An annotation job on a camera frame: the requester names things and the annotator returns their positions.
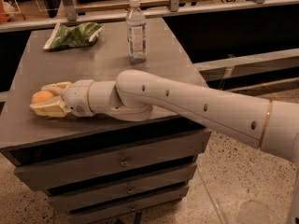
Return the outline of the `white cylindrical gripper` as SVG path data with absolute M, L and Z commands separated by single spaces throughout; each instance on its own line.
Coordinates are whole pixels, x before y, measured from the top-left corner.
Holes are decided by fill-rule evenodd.
M 93 80 L 79 80 L 75 83 L 64 81 L 52 83 L 41 88 L 55 96 L 41 103 L 30 104 L 31 109 L 42 117 L 64 118 L 67 108 L 76 117 L 92 117 L 94 113 L 89 106 L 89 89 Z

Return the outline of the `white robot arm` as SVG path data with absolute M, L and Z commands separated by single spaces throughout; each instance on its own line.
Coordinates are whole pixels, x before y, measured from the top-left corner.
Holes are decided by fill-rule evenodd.
M 172 111 L 262 152 L 299 165 L 299 104 L 269 101 L 126 70 L 114 81 L 46 85 L 30 107 L 43 117 L 148 119 L 154 106 Z

